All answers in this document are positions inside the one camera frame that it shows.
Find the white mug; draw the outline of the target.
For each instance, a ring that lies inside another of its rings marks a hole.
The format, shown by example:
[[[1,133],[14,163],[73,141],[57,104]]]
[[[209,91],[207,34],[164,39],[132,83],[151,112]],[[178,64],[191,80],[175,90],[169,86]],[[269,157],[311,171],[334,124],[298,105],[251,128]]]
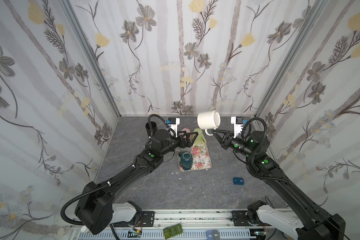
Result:
[[[216,110],[199,113],[197,123],[201,130],[204,130],[208,136],[212,136],[213,134],[209,131],[216,130],[220,126],[221,116]]]

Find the black mug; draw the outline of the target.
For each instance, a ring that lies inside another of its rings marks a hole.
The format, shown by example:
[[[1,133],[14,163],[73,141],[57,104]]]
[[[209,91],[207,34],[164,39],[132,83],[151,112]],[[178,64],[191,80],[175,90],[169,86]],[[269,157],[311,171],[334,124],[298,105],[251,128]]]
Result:
[[[145,128],[149,138],[154,136],[156,131],[158,130],[157,124],[155,122],[147,122]]]

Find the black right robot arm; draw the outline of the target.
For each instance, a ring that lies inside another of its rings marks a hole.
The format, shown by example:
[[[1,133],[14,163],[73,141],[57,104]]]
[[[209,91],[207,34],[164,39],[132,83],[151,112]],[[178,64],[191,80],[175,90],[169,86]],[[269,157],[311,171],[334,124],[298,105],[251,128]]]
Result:
[[[294,211],[297,219],[269,207],[262,201],[248,206],[247,219],[251,224],[259,222],[271,225],[294,240],[343,240],[346,222],[338,214],[330,214],[311,200],[284,173],[279,164],[267,155],[270,142],[267,124],[261,118],[252,118],[242,127],[244,131],[253,121],[263,125],[263,131],[249,131],[247,135],[220,130],[221,118],[214,113],[209,125],[221,147],[232,149],[235,155],[246,157],[244,164],[251,176],[269,185]]]

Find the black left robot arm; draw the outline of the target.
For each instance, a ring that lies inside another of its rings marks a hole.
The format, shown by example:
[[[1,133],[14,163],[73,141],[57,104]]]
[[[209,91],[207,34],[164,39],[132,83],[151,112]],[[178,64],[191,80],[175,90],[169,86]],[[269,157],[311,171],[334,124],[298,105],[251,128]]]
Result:
[[[156,170],[166,154],[174,153],[177,148],[190,148],[199,135],[198,132],[175,131],[159,115],[149,115],[146,131],[149,139],[131,165],[99,184],[88,183],[80,195],[62,206],[60,215],[66,223],[85,226],[92,234],[99,234],[112,224],[117,214],[113,204],[119,195]]]

